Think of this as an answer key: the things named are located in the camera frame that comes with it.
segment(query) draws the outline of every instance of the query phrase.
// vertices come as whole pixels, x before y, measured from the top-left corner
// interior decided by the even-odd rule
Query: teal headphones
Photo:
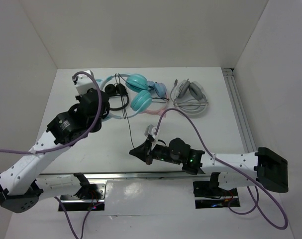
[[[130,107],[132,110],[134,110],[134,114],[128,116],[127,118],[131,118],[136,116],[138,113],[146,111],[146,109],[152,104],[152,96],[151,91],[155,90],[155,88],[162,88],[164,84],[161,85],[161,83],[154,83],[152,81],[147,81],[147,79],[140,75],[140,74],[115,74],[113,76],[107,77],[105,80],[103,80],[100,84],[100,89],[103,90],[107,82],[112,80],[113,78],[120,76],[122,79],[123,77],[126,77],[127,79],[125,81],[125,85],[130,89],[138,94],[134,97],[132,100]],[[108,117],[115,118],[115,119],[124,119],[124,117],[114,115],[112,113],[109,113]]]

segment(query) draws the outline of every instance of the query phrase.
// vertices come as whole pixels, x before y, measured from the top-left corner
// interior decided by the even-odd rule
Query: black headphones
[[[115,97],[115,96],[126,97],[126,103],[123,106],[119,108],[110,108],[111,111],[120,111],[122,109],[125,109],[129,105],[130,102],[129,95],[127,93],[126,87],[123,84],[121,83],[108,84],[105,87],[104,92],[106,92],[109,97]]]

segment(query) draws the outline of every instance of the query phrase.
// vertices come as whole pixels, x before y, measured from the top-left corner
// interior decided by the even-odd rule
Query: white table
[[[50,93],[48,104],[42,120],[38,137],[46,129],[47,124],[60,112],[67,111],[76,103],[77,93],[71,77],[83,69],[59,69]],[[140,73],[148,80],[162,82],[168,91],[176,79],[189,78],[198,81],[206,91],[209,106],[203,116],[193,119],[204,141],[213,152],[244,152],[231,106],[224,77],[220,68],[118,68],[91,69],[95,78],[105,79],[115,73]],[[136,95],[129,91],[131,100]],[[110,101],[112,107],[119,105],[120,99]],[[159,104],[152,104],[155,109]],[[139,114],[130,119],[132,137],[135,146],[142,144],[146,137],[144,131],[150,124],[156,125],[159,116]],[[177,112],[168,112],[162,120],[160,139],[169,143],[180,137],[193,149],[202,149],[194,130],[183,116]],[[181,166],[154,161],[151,166],[128,154],[132,149],[127,120],[111,119],[102,124],[99,132],[91,133],[69,151],[57,158],[44,173],[75,172],[145,172],[145,171],[180,171]]]
[[[80,69],[61,69],[50,94],[39,135],[59,112],[74,104],[76,90],[71,76]],[[171,89],[176,78],[199,81],[209,99],[204,117],[194,119],[207,146],[213,152],[241,153],[244,151],[220,68],[137,68],[92,69],[95,77],[105,78],[118,72],[135,72],[149,80],[163,82]],[[136,145],[145,140],[144,130],[156,124],[159,116],[139,115],[131,120]],[[177,113],[168,113],[161,127],[161,139],[167,143],[181,137],[194,149],[202,149],[189,123]],[[145,165],[128,155],[131,149],[127,121],[109,120],[102,130],[91,134],[61,155],[46,173],[72,172],[134,172],[172,171],[180,166],[154,162]],[[290,228],[279,231],[271,227],[257,212],[238,216],[227,208],[195,209],[192,179],[179,180],[124,180],[107,183],[105,210],[92,212],[85,226],[84,239],[293,239]],[[245,188],[239,188],[241,208],[248,211],[253,202]],[[283,220],[269,198],[261,194],[260,205],[278,225]],[[70,239],[73,238],[65,216],[58,212],[58,203],[47,199],[29,211],[13,214],[6,239]],[[80,234],[85,212],[70,212],[71,221]]]

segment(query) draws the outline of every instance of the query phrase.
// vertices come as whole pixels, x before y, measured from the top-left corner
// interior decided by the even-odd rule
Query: white headphones
[[[171,100],[173,105],[180,108],[184,113],[190,116],[199,115],[207,109],[208,99],[205,95],[203,87],[196,81],[189,82],[189,79],[183,80],[177,87],[177,80],[171,91]],[[187,89],[189,90],[192,99],[183,100]]]

